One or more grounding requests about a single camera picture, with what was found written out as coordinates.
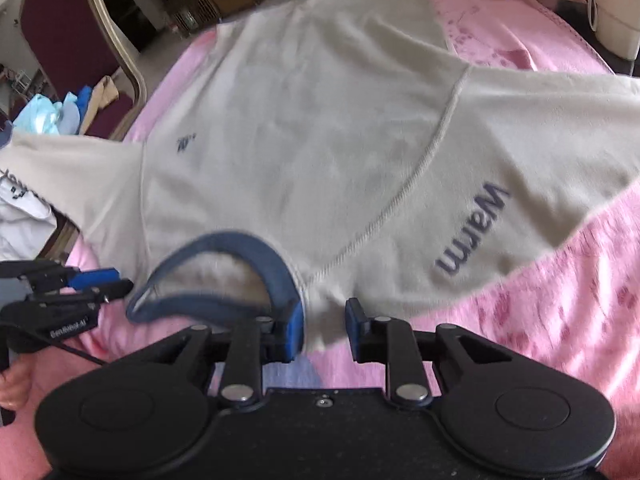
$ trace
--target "beige cloth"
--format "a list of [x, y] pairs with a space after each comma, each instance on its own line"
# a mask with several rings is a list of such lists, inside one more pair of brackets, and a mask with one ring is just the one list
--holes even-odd
[[[410, 318], [562, 244], [640, 173], [640, 81], [471, 66], [429, 0], [294, 0], [221, 25], [144, 144], [16, 134], [5, 167], [138, 285], [197, 236], [257, 235], [318, 349], [351, 296]], [[228, 256], [158, 293], [211, 288], [264, 300]]]
[[89, 127], [94, 122], [98, 111], [106, 108], [113, 103], [119, 97], [118, 89], [116, 88], [113, 79], [106, 75], [100, 82], [94, 86], [91, 92], [91, 99], [89, 99], [89, 105], [86, 109], [86, 114], [80, 124], [80, 135], [87, 133]]

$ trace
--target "floor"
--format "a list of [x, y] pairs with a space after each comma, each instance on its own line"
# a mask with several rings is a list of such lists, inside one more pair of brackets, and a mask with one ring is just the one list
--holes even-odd
[[[142, 72], [146, 85], [147, 100], [153, 95], [164, 76], [195, 38], [195, 36], [183, 38], [180, 34], [165, 30], [144, 52], [140, 53], [123, 34], [119, 36], [120, 41], [125, 45], [129, 55], [133, 58], [140, 72]], [[116, 86], [120, 91], [133, 97], [131, 84], [123, 73], [118, 72], [114, 77]]]

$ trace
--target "bed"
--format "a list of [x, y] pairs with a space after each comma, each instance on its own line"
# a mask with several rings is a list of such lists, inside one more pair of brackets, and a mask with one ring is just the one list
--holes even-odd
[[[471, 62], [519, 70], [610, 73], [577, 33], [534, 0], [433, 2], [450, 49]], [[215, 30], [193, 42], [139, 115], [126, 142], [148, 136], [215, 44]], [[639, 219], [640, 184], [635, 184], [552, 256], [449, 310], [412, 320], [418, 330], [432, 330], [441, 322], [459, 324], [603, 392], [618, 414], [616, 439], [603, 466], [616, 480], [636, 479], [640, 472], [640, 432], [634, 429], [640, 419]], [[79, 240], [68, 264], [90, 269], [96, 261]], [[111, 360], [189, 323], [167, 319], [132, 326], [123, 305], [112, 303], [102, 309], [99, 329], [74, 343]], [[52, 388], [92, 367], [57, 349], [38, 355], [28, 405], [12, 426], [0, 430], [0, 479], [35, 480], [48, 471], [33, 432], [34, 410]], [[382, 366], [355, 365], [346, 341], [265, 371], [266, 386], [383, 383]]]

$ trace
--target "silver rivet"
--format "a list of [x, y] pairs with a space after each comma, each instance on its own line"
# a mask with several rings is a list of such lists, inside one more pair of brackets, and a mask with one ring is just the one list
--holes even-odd
[[316, 400], [316, 406], [318, 408], [330, 408], [334, 405], [334, 402], [328, 396], [322, 396], [322, 399]]
[[429, 396], [429, 391], [420, 384], [403, 384], [396, 390], [398, 397], [411, 402], [420, 402]]
[[220, 392], [226, 400], [245, 402], [254, 396], [254, 389], [246, 384], [230, 384]]

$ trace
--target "metal screw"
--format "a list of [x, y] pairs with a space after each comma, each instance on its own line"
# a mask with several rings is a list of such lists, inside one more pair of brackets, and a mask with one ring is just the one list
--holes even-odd
[[321, 399], [316, 400], [316, 406], [318, 408], [330, 408], [334, 405], [334, 402], [328, 395], [323, 395]]
[[255, 320], [260, 326], [260, 333], [270, 334], [273, 330], [273, 317], [271, 316], [257, 316]]
[[230, 384], [220, 393], [231, 402], [246, 402], [254, 396], [254, 389], [246, 384]]
[[429, 391], [420, 384], [403, 384], [396, 390], [398, 397], [411, 402], [420, 402], [429, 396]]

